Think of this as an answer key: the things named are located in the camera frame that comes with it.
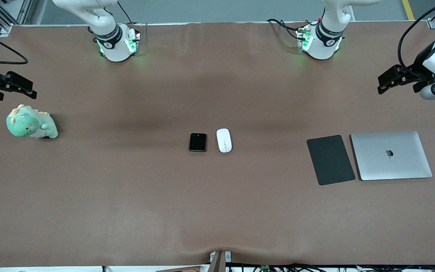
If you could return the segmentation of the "white computer mouse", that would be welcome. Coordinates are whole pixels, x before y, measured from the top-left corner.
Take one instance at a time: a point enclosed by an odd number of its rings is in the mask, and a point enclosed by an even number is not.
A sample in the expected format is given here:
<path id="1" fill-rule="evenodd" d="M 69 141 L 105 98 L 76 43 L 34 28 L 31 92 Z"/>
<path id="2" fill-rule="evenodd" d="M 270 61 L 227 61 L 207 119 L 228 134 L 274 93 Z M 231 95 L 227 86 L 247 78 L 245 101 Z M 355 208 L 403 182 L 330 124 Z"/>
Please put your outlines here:
<path id="1" fill-rule="evenodd" d="M 229 153 L 232 151 L 231 133 L 226 128 L 221 128 L 216 131 L 217 144 L 221 153 Z"/>

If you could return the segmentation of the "silver laptop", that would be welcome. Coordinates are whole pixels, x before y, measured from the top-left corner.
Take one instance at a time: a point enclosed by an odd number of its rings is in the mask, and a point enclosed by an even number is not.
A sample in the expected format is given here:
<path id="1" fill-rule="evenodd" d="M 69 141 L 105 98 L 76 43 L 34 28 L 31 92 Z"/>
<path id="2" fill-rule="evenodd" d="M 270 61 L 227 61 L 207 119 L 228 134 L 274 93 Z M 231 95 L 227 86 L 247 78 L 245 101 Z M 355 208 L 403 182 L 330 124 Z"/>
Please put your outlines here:
<path id="1" fill-rule="evenodd" d="M 431 178 L 417 131 L 351 134 L 362 181 Z"/>

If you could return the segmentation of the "green dinosaur plush toy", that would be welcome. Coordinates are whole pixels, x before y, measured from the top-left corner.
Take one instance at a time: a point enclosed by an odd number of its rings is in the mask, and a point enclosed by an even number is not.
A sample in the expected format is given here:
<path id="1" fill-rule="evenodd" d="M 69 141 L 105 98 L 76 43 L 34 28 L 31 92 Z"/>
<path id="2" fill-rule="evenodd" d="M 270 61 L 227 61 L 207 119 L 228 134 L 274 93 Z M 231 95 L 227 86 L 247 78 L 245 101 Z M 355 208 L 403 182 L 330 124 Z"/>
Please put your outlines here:
<path id="1" fill-rule="evenodd" d="M 11 134 L 20 138 L 57 138 L 59 135 L 55 121 L 48 112 L 24 104 L 10 112 L 6 117 L 6 126 Z"/>

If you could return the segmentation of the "black mouse pad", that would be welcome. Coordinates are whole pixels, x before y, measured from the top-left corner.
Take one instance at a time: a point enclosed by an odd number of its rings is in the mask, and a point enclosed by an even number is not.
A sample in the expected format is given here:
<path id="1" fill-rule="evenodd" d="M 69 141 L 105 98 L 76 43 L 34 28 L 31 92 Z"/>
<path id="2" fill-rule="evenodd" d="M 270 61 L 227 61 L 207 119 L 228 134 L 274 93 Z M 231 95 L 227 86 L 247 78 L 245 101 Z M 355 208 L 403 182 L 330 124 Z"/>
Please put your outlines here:
<path id="1" fill-rule="evenodd" d="M 311 138 L 307 147 L 319 185 L 356 179 L 342 136 Z"/>

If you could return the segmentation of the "brown table cover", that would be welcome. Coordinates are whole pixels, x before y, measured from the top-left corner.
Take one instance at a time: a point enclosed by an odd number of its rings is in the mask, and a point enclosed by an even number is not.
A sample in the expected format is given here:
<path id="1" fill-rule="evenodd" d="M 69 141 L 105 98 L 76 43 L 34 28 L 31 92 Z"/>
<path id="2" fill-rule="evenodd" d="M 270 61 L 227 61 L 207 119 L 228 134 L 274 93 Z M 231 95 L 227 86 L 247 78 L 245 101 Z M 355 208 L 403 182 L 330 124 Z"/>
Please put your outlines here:
<path id="1" fill-rule="evenodd" d="M 0 65 L 38 98 L 0 102 L 0 266 L 234 262 L 435 264 L 435 100 L 385 94 L 410 25 L 355 22 L 329 60 L 269 23 L 141 26 L 113 63 L 83 26 L 16 26 L 28 57 Z M 6 117 L 48 112 L 57 138 L 20 138 Z M 231 133 L 219 151 L 216 131 Z M 417 131 L 433 177 L 319 185 L 307 140 Z M 188 150 L 207 134 L 205 153 Z"/>

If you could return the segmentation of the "black phone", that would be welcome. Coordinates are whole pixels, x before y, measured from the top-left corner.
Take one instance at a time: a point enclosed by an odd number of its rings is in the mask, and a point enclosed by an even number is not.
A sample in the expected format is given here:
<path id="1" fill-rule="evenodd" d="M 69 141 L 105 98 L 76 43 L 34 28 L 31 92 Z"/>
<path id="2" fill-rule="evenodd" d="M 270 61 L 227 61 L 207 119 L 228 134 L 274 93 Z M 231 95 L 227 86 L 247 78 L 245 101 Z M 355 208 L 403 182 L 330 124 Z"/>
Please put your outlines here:
<path id="1" fill-rule="evenodd" d="M 205 153 L 207 151 L 207 134 L 191 133 L 188 150 Z"/>

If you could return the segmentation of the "grey metal table clamp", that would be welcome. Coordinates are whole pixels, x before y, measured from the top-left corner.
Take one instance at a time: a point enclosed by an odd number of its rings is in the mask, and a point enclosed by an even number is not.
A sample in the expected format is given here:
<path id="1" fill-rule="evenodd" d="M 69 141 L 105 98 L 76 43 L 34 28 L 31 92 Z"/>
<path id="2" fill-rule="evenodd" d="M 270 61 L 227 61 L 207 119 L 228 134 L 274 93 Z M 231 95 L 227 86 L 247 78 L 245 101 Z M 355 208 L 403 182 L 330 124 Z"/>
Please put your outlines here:
<path id="1" fill-rule="evenodd" d="M 214 252 L 212 252 L 211 254 L 210 254 L 210 262 L 212 262 L 213 261 L 213 259 L 214 259 L 214 256 L 216 255 L 216 253 L 217 253 L 217 251 L 214 251 Z M 232 262 L 232 254 L 231 254 L 231 251 L 225 251 L 225 252 L 223 252 L 223 255 L 225 256 L 225 262 L 226 263 L 228 263 L 228 262 Z"/>

